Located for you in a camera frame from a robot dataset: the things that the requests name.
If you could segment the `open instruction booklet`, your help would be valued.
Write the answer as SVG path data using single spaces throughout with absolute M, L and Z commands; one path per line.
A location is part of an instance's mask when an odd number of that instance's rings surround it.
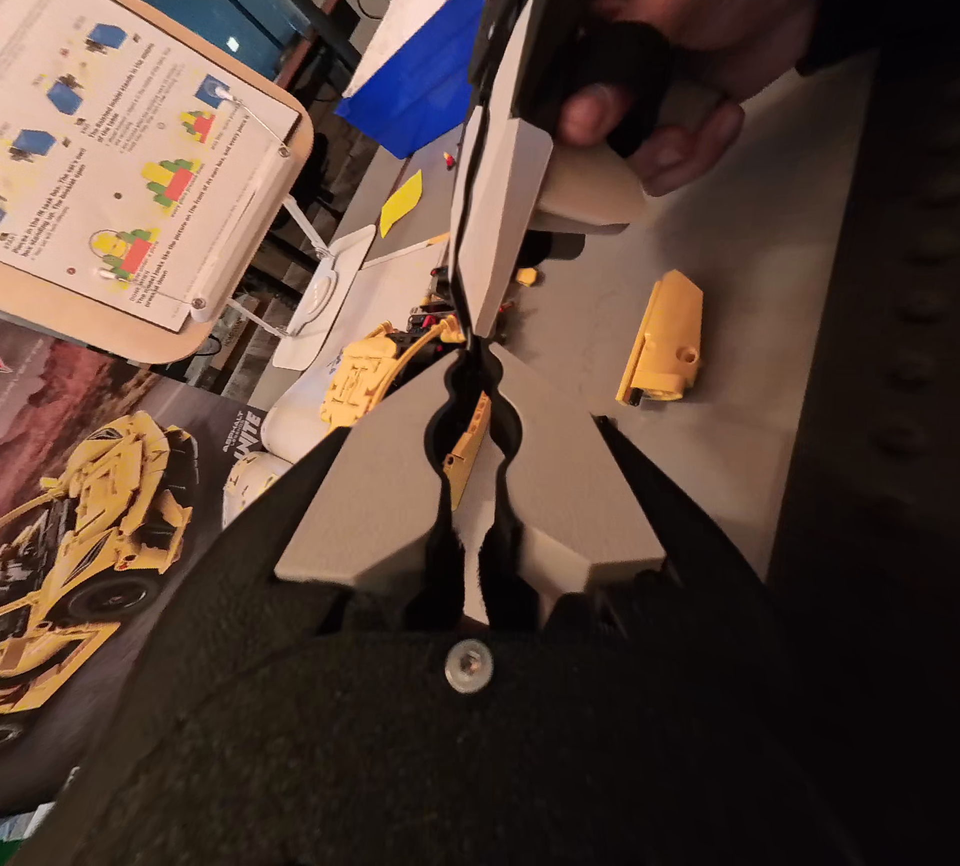
M 341 365 L 344 350 L 383 323 L 404 331 L 417 307 L 426 298 L 431 273 L 446 259 L 449 236 L 442 234 L 401 250 L 359 263 L 372 239 L 367 229 L 352 246 L 339 240 L 337 290 L 310 333 L 294 344 L 282 342 L 274 357 L 300 352 L 310 363 L 298 379 L 268 410 L 260 428 L 262 451 L 246 453 L 231 470 L 223 489 L 222 526 L 231 524 L 293 464 L 310 452 L 329 432 L 321 407 Z

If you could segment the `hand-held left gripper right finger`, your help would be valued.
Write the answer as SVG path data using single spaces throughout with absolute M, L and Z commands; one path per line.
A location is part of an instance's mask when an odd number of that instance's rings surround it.
M 486 613 L 537 615 L 662 571 L 666 551 L 589 411 L 503 346 L 487 355 L 503 462 L 478 560 Z

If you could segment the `black perforated mat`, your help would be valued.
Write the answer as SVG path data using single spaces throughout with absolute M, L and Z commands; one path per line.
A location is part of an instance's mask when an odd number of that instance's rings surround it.
M 959 863 L 958 87 L 880 55 L 769 573 L 866 864 Z

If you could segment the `yellow brick car model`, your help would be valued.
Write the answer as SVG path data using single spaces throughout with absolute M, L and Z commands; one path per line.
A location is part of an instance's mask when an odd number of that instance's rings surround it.
M 386 320 L 344 346 L 318 409 L 326 433 L 352 427 L 388 396 L 464 346 L 450 294 L 449 270 L 436 267 L 404 325 Z

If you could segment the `toy car box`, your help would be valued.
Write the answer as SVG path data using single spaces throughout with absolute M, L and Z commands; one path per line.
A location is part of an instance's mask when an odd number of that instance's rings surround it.
M 1 807 L 51 800 L 219 536 L 261 410 L 1 323 Z

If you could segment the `blue plastic bin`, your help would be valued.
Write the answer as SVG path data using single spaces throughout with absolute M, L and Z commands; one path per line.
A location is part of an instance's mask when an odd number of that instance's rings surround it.
M 397 159 L 407 159 L 468 114 L 470 66 L 486 0 L 446 0 L 350 96 L 336 116 Z

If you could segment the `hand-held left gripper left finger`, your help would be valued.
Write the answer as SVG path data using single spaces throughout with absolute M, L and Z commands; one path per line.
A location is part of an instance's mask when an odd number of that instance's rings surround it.
M 378 596 L 414 630 L 463 615 L 463 548 L 429 446 L 451 403 L 450 354 L 330 436 L 337 451 L 274 567 L 282 581 Z

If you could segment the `grey desk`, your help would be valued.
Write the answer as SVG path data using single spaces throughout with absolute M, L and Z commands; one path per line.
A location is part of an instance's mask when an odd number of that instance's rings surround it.
M 589 237 L 518 294 L 506 348 L 608 416 L 724 530 L 759 575 L 786 475 L 856 164 L 876 56 L 751 100 L 705 178 L 638 224 Z M 703 294 L 702 364 L 675 402 L 617 403 L 652 288 L 677 270 Z

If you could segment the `yellow sticky note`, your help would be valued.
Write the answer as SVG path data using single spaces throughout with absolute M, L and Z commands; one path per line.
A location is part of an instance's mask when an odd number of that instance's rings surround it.
M 423 192 L 423 172 L 417 170 L 383 204 L 379 216 L 379 235 L 381 238 L 387 238 L 392 228 L 416 209 Z

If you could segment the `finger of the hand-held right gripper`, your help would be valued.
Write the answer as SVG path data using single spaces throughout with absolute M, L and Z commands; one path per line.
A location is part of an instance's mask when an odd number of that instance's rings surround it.
M 527 0 L 493 78 L 488 103 L 467 125 L 472 150 L 454 197 L 462 223 L 451 228 L 451 285 L 462 328 L 493 335 L 553 152 L 551 135 L 513 115 L 535 0 Z

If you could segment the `yellow curved panel piece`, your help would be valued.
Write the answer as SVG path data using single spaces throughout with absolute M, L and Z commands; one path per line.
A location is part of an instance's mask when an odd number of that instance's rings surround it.
M 621 377 L 616 401 L 684 398 L 699 373 L 703 292 L 684 274 L 666 272 L 655 284 Z

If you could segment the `thin yellow beam piece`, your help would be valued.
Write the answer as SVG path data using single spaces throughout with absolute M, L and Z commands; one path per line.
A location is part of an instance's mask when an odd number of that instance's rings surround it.
M 479 396 L 473 415 L 461 438 L 446 456 L 443 473 L 448 479 L 451 511 L 459 508 L 474 469 L 481 444 L 491 419 L 491 400 L 486 392 Z

